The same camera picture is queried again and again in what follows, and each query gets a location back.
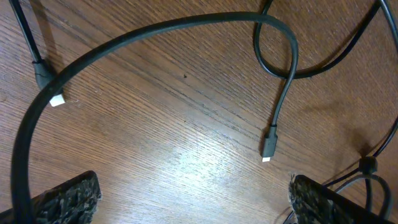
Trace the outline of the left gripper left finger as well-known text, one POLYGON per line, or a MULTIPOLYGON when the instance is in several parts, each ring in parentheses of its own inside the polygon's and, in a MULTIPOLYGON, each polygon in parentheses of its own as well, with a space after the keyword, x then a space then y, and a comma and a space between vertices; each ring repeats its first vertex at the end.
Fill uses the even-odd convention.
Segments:
POLYGON ((31 198, 26 181, 12 184, 12 208, 1 223, 91 223, 102 198, 99 180, 86 171, 31 198))

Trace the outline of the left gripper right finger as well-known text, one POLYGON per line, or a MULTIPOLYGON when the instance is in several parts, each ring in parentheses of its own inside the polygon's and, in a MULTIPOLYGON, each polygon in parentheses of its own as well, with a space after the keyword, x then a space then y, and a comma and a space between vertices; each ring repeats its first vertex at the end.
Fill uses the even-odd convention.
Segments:
POLYGON ((357 175, 332 191, 309 179, 297 175, 289 184, 289 199, 297 217, 297 223, 389 223, 393 205, 387 182, 378 175, 357 175), (384 192, 379 214, 374 214, 341 196, 339 192, 362 179, 375 180, 384 192))

